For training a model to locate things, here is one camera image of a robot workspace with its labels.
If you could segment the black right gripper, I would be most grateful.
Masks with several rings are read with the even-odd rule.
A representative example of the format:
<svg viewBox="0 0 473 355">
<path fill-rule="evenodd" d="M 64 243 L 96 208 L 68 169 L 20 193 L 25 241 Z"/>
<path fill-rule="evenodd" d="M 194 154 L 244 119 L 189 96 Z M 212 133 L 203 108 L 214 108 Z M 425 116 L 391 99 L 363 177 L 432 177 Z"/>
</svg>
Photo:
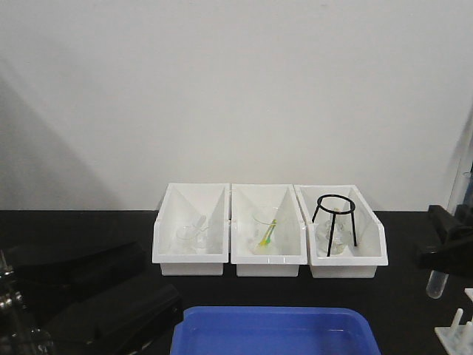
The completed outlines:
<svg viewBox="0 0 473 355">
<path fill-rule="evenodd" d="M 430 205 L 427 213 L 437 240 L 434 245 L 417 246 L 418 268 L 472 278 L 472 226 L 461 223 L 440 205 Z"/>
</svg>

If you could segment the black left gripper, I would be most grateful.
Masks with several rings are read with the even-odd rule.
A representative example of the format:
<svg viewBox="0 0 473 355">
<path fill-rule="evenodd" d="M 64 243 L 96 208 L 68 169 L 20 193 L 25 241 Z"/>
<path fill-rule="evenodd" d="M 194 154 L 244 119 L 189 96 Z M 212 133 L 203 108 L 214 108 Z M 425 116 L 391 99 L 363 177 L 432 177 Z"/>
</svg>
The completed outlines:
<svg viewBox="0 0 473 355">
<path fill-rule="evenodd" d="M 42 318 L 58 354 L 141 353 L 183 320 L 182 297 L 170 284 L 111 289 L 145 261 L 138 243 L 13 267 L 1 251 L 1 354 L 33 354 L 25 307 Z"/>
</svg>

